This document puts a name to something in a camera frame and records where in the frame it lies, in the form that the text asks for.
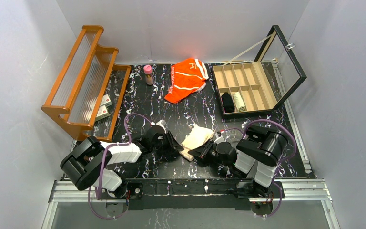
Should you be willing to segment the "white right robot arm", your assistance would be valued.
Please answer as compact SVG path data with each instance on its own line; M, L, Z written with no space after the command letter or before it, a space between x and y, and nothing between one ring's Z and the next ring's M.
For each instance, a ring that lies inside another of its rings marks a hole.
M224 140L208 140L188 154L202 164L220 164L237 176L248 174L257 162L253 187L268 189L288 139L281 130L249 126L236 146Z

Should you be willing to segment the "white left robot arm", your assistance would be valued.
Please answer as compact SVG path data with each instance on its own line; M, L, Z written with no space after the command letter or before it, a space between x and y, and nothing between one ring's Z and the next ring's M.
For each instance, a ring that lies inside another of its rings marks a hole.
M179 153L183 151L172 133L165 129L165 121L152 123L144 135L131 143L107 143L91 136L77 145L60 163L60 168L78 190L93 186L114 192L125 182L107 165L135 163L147 153Z

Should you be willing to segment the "beige boxer underwear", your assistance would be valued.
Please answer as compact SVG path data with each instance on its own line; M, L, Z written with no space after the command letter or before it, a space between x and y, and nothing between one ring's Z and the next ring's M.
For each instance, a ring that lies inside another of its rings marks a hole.
M194 156L190 155L188 152L190 150L196 149L206 143L209 139L213 137L215 131L205 127L200 127L195 125L191 130L190 134L181 143L183 150L180 154L188 161L193 161Z

